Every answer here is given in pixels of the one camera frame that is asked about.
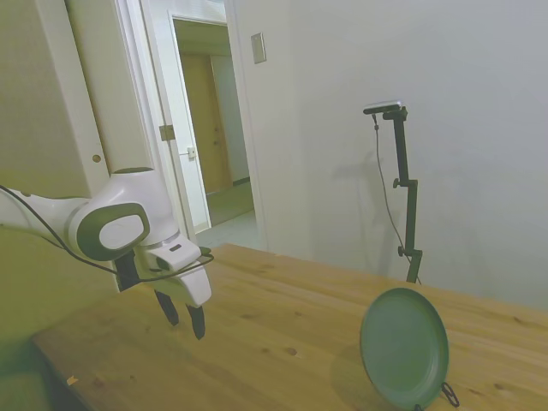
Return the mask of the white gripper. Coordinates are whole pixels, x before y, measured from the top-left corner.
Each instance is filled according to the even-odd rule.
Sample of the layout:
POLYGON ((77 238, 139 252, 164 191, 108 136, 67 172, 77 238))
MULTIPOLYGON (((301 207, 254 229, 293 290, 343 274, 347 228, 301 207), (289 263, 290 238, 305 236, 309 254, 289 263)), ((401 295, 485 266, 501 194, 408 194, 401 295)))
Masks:
POLYGON ((177 234, 155 244, 141 243, 135 252, 140 280, 156 289, 155 296, 170 324, 179 324, 173 298, 187 304, 194 335, 203 338, 206 320, 201 306, 211 298, 211 285, 205 264, 200 262, 200 248, 177 234))

